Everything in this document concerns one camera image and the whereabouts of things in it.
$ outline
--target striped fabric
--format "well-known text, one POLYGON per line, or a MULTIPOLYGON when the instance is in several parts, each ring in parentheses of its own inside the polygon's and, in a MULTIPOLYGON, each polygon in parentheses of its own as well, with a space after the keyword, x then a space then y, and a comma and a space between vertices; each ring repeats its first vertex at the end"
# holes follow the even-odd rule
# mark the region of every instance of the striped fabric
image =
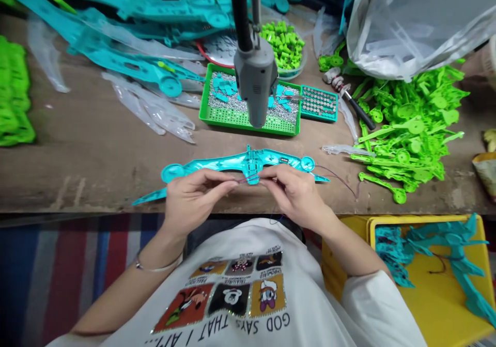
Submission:
POLYGON ((121 214, 0 231, 0 340, 67 333, 155 235, 163 214, 121 214))

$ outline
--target white t-shirt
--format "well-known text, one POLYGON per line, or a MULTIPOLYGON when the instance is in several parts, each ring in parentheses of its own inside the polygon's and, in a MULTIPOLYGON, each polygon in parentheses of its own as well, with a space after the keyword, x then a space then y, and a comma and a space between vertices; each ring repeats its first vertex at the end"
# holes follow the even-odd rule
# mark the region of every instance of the white t-shirt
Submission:
POLYGON ((383 272, 350 278, 341 304, 288 229, 258 218, 214 235, 110 336, 50 347, 426 346, 383 272))

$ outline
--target green plastic pile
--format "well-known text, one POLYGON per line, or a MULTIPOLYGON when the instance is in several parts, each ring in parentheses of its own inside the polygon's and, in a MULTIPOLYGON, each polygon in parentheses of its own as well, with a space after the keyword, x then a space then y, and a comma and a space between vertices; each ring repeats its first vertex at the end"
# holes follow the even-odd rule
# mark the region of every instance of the green plastic pile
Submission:
POLYGON ((261 37, 265 39, 274 50, 275 61, 281 69, 298 69, 303 57, 305 41, 295 33, 295 27, 279 21, 267 23, 262 26, 261 37))
POLYGON ((0 36, 0 146, 32 143, 35 131, 26 116, 29 75, 24 48, 0 36))
POLYGON ((376 176, 360 173, 360 180, 390 189, 394 201, 400 204, 406 202, 406 192, 414 192, 420 183, 433 177, 444 180, 440 160, 449 154, 446 143, 463 137, 463 132, 447 130, 458 122, 456 108, 469 94, 453 87, 461 79, 463 73, 450 66, 421 73, 410 83, 367 78, 353 97, 374 122, 386 124, 369 134, 367 126, 360 121, 362 137, 356 147, 377 155, 351 155, 376 176), (372 80, 372 87, 358 98, 372 80), (396 180, 403 188, 394 188, 379 177, 396 180))
POLYGON ((341 67, 345 63, 343 58, 339 55, 343 47, 346 45, 346 41, 344 40, 341 44, 336 48, 333 55, 323 55, 319 57, 319 67, 320 71, 327 72, 329 69, 334 67, 341 67))

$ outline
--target silver bangle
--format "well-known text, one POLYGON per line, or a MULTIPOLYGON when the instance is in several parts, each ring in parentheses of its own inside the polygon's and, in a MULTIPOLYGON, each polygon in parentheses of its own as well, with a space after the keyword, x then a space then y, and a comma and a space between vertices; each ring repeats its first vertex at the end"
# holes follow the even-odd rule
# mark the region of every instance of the silver bangle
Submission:
POLYGON ((170 263, 168 266, 165 266, 162 268, 156 268, 156 269, 149 269, 149 268, 145 268, 141 265, 140 256, 139 256, 140 252, 138 252, 138 254, 136 254, 136 268, 141 269, 141 270, 145 270, 147 272, 164 272, 168 269, 177 267, 182 262, 182 253, 181 253, 181 255, 178 256, 177 259, 174 260, 172 263, 170 263))

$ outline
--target yellow plastic crate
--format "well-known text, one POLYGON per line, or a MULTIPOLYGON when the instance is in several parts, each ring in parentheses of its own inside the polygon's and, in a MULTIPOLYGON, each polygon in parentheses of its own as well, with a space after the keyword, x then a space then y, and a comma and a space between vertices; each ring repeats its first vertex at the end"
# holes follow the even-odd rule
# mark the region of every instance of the yellow plastic crate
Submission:
MULTIPOLYGON (((360 217, 352 216, 341 221, 354 230, 360 237, 375 248, 375 228, 377 225, 402 224, 403 232, 407 232, 410 225, 438 223, 448 221, 466 222, 470 215, 446 216, 382 216, 360 217)), ((473 240, 484 240, 484 226, 482 218, 477 215, 477 231, 473 240)), ((432 252, 449 255, 450 248, 432 246, 432 252)), ((494 291, 492 287, 491 271, 486 245, 465 247, 467 259, 480 267, 485 277, 470 276, 475 288, 494 309, 494 291)), ((407 267, 409 278, 415 289, 398 287, 405 303, 413 316, 428 346, 433 347, 465 347, 492 332, 492 325, 480 317, 475 316, 465 306, 466 297, 458 284, 448 260, 446 272, 430 274, 429 271, 440 271, 443 266, 437 257, 415 254, 413 262, 407 267)), ((326 288, 340 299, 347 275, 332 256, 329 247, 322 243, 322 273, 326 288)))

